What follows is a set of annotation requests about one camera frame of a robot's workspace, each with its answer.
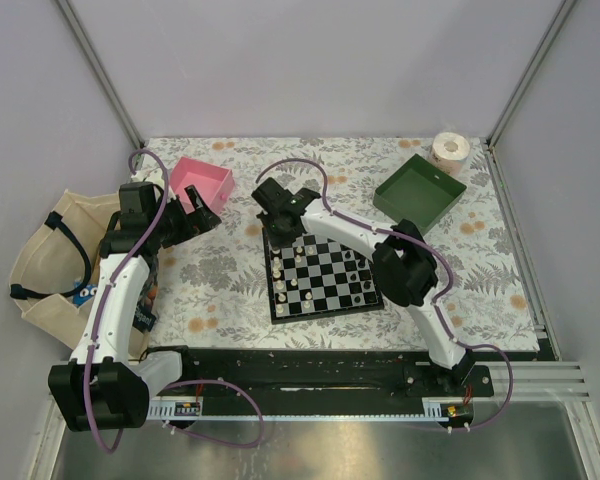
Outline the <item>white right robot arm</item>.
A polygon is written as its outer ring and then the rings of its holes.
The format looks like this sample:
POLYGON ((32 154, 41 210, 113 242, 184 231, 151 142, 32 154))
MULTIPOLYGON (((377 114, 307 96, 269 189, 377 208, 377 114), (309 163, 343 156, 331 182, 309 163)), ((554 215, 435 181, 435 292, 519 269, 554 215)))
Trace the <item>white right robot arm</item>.
POLYGON ((319 235, 368 259, 382 295, 407 309, 425 340, 437 388, 455 396, 470 385, 474 361, 435 311, 437 262, 415 224, 372 222, 329 207, 313 190, 292 193, 272 178, 256 187, 252 198, 261 207, 257 218, 273 246, 289 246, 304 234, 319 235))

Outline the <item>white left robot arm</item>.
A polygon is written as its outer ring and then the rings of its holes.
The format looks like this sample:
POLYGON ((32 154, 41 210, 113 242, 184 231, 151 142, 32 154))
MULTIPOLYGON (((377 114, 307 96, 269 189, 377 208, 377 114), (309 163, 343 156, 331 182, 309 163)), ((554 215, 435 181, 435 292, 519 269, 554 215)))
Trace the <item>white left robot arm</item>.
POLYGON ((99 245, 100 275, 87 325, 65 365, 55 365, 48 386, 70 430, 138 428, 150 401, 166 387, 185 395, 196 386, 195 368, 177 351, 129 362, 134 317, 148 293, 160 249, 184 243, 217 227, 221 220, 197 189, 185 189, 193 209, 165 200, 164 188, 127 183, 119 207, 99 245))

